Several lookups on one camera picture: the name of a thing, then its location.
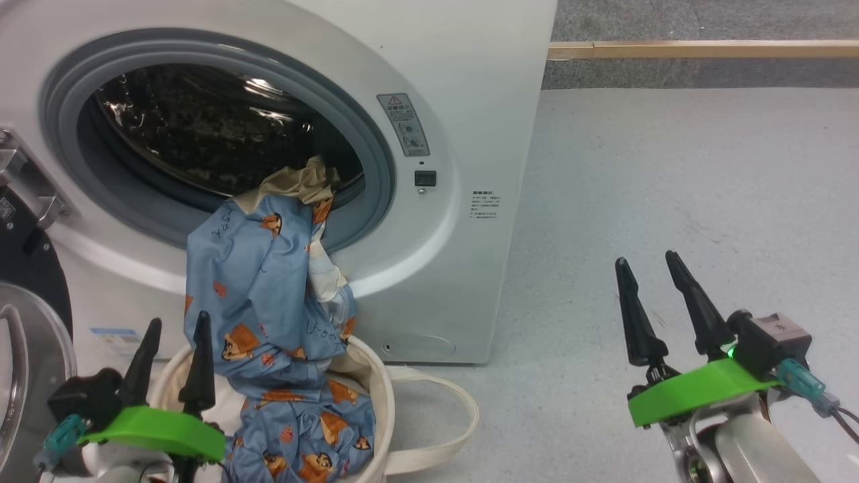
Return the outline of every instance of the white washing machine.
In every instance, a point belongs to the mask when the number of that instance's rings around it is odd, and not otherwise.
[[[184,345],[187,234],[316,155],[340,177],[325,244],[356,334],[387,360],[487,361],[554,13],[555,0],[0,2],[6,148],[48,181],[10,186],[46,214],[82,372],[131,354],[153,317],[163,357]]]

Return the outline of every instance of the blue pajamas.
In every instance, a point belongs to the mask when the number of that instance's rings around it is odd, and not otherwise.
[[[267,195],[246,215],[227,200],[188,236],[186,337],[209,312],[215,372],[247,397],[225,455],[235,481],[324,483],[372,456],[369,398],[325,376],[355,324],[320,243],[329,208]]]

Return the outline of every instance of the white laundry bag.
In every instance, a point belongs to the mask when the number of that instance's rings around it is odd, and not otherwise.
[[[187,345],[169,362],[151,392],[149,403],[152,407],[177,412],[182,410],[178,396],[188,377],[192,356],[193,350]],[[361,473],[338,481],[384,483],[388,475],[412,473],[447,462],[474,433],[480,419],[477,403],[463,388],[409,367],[386,367],[379,356],[354,335],[349,339],[346,353],[332,361],[329,375],[331,379],[369,395],[376,419],[373,458]],[[434,382],[453,392],[465,404],[471,417],[471,424],[465,434],[445,444],[389,451],[395,415],[393,383],[411,381]],[[203,418],[207,422],[218,423],[228,435],[233,434],[241,426],[239,412],[245,396],[235,392],[227,379],[221,376],[215,376],[215,391],[215,406],[204,412]],[[204,473],[201,472],[197,480],[220,481],[221,469],[210,467]]]

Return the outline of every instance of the wooden baseboard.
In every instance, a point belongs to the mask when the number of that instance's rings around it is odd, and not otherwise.
[[[552,42],[549,60],[583,58],[859,58],[859,40]]]

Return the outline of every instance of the small black button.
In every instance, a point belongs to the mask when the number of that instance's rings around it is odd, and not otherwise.
[[[415,171],[415,186],[435,186],[435,171]]]

